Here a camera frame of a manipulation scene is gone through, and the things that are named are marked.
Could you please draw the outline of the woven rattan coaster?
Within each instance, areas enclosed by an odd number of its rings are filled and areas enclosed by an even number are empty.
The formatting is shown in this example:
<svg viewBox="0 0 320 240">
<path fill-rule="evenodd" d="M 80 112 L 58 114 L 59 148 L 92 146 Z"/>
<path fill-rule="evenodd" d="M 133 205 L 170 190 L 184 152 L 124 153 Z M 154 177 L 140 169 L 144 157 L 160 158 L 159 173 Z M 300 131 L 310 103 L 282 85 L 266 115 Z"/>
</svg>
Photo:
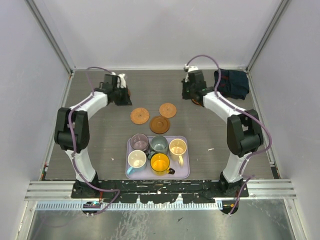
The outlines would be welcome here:
<svg viewBox="0 0 320 240">
<path fill-rule="evenodd" d="M 174 104 L 172 103 L 163 103 L 160 107 L 159 107 L 159 113 L 161 116 L 165 117 L 165 118 L 172 118 L 176 115 L 177 113 L 177 108 Z"/>
<path fill-rule="evenodd" d="M 143 107 L 135 108 L 130 114 L 131 121 L 136 125 L 145 124 L 149 120 L 149 118 L 149 111 Z"/>
</svg>

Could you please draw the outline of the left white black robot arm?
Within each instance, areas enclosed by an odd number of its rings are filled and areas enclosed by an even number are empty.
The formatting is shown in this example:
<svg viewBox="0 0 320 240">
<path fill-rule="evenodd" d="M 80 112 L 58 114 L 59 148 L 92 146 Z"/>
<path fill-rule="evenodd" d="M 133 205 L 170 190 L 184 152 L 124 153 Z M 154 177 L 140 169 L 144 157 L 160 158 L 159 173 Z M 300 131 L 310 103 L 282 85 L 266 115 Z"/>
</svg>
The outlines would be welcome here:
<svg viewBox="0 0 320 240">
<path fill-rule="evenodd" d="M 101 192 L 97 171 L 93 168 L 88 145 L 90 141 L 89 120 L 110 103 L 131 106 L 130 91 L 124 73 L 106 73 L 99 86 L 82 101 L 57 111 L 54 142 L 68 155 L 76 174 L 76 194 L 96 198 Z"/>
</svg>

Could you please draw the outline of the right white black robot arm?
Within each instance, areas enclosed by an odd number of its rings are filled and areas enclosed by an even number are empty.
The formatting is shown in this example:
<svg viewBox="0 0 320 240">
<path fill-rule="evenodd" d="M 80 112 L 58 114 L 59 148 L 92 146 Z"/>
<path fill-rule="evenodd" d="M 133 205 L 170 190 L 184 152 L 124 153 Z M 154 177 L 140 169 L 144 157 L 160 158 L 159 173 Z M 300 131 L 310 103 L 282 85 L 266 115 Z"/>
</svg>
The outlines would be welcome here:
<svg viewBox="0 0 320 240">
<path fill-rule="evenodd" d="M 226 142 L 230 155 L 225 169 L 220 173 L 218 185 L 220 193 L 231 197 L 241 188 L 243 172 L 251 154 L 263 145 L 262 128 L 258 113 L 245 110 L 227 100 L 214 87 L 208 87 L 202 70 L 191 67 L 185 70 L 182 82 L 182 98 L 194 100 L 211 110 L 226 123 Z"/>
</svg>

